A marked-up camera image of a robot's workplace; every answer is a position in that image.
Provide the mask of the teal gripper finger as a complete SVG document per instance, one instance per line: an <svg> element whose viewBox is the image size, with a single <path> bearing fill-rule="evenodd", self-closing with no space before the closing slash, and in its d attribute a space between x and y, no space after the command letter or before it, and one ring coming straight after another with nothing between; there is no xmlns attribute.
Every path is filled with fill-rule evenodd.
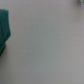
<svg viewBox="0 0 84 84"><path fill-rule="evenodd" d="M0 56L2 55L6 41L10 38L11 31L9 26L9 11L0 10Z"/></svg>

